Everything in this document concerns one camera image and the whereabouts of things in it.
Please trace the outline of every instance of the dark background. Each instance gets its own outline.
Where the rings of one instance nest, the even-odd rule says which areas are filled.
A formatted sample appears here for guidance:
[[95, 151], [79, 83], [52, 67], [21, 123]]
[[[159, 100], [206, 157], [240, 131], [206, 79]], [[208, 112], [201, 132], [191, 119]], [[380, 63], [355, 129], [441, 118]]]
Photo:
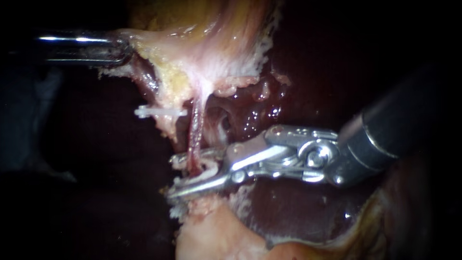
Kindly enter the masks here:
[[[456, 59], [455, 34], [458, 31], [454, 29], [453, 9], [444, 2], [309, 1], [306, 9], [300, 8], [292, 15], [300, 16], [301, 21], [307, 13], [317, 16], [312, 20], [320, 26], [330, 24], [339, 33], [354, 38], [374, 62], [373, 82], [380, 89], [424, 62], [451, 64]], [[1, 18], [4, 28], [2, 39], [7, 44], [14, 43], [28, 26], [110, 30], [125, 27], [127, 20], [124, 3], [120, 1], [16, 1], [8, 2], [4, 12], [9, 14]], [[304, 30], [302, 22], [299, 29]], [[1, 69], [2, 78], [16, 73], [19, 78], [41, 79], [50, 72], [46, 66], [31, 68], [33, 73], [30, 73], [30, 70], [5, 63]], [[65, 67], [61, 71], [63, 89], [58, 95], [58, 104], [55, 104], [60, 109], [51, 111], [41, 149], [56, 171], [72, 169], [78, 182], [63, 181], [33, 171], [2, 172], [0, 234], [3, 242], [0, 258], [171, 258], [170, 231], [175, 224], [167, 221], [167, 208], [157, 195], [160, 183], [166, 183], [168, 176], [149, 174], [162, 169], [168, 171], [167, 158], [172, 153], [168, 141], [157, 138], [154, 122], [128, 119], [126, 124], [131, 127], [124, 128], [118, 125], [120, 121], [110, 119], [129, 118], [132, 108], [143, 102], [129, 80], [98, 82], [96, 72], [86, 68]], [[69, 89], [82, 91], [80, 95], [77, 91], [76, 95], [75, 91], [66, 91]], [[87, 93], [92, 91], [94, 96], [88, 96]], [[87, 147], [92, 148], [86, 153], [59, 154], [51, 143], [55, 133], [47, 132], [47, 129], [53, 129], [56, 120], [65, 117], [66, 112], [72, 112], [72, 108], [59, 104], [60, 100], [66, 100], [60, 97], [69, 93], [73, 96], [67, 98], [82, 100], [82, 106], [88, 110], [89, 121], [100, 122], [93, 131], [97, 138], [92, 140], [101, 140], [101, 143], [89, 143]], [[98, 100], [105, 102], [106, 114], [91, 112]], [[458, 222], [461, 200], [459, 184], [455, 181], [458, 169], [449, 152], [454, 150], [452, 141], [457, 139], [455, 125], [458, 122], [457, 118], [442, 122], [441, 138], [428, 146], [434, 162], [432, 191], [436, 229], [433, 259], [457, 252], [460, 241], [457, 235], [461, 231]], [[82, 125], [85, 123], [76, 123], [76, 127]], [[146, 139], [145, 136], [150, 136], [151, 132], [152, 138]], [[447, 137], [448, 132], [451, 132], [450, 138]], [[82, 142], [89, 140], [72, 133], [61, 134], [68, 135], [66, 145], [70, 151], [72, 147], [86, 147]], [[114, 140], [123, 141], [111, 142], [113, 139], [107, 139], [107, 135], [112, 134], [115, 135], [112, 137]], [[0, 145], [1, 152], [7, 153], [5, 146]], [[159, 151], [163, 151], [163, 156], [159, 156]], [[146, 163], [145, 158], [152, 160]]]

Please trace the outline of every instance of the metal jaw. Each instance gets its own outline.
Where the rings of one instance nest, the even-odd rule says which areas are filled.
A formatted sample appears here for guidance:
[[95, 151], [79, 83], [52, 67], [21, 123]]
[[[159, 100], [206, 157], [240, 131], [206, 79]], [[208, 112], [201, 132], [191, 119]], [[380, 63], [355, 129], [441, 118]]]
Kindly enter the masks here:
[[[166, 194], [167, 201], [177, 204], [257, 177], [325, 183], [323, 168], [339, 154], [336, 140], [337, 134], [329, 130], [272, 126], [253, 139], [228, 146], [222, 152], [223, 166], [217, 175], [173, 185]], [[185, 157], [174, 155], [171, 161]]]

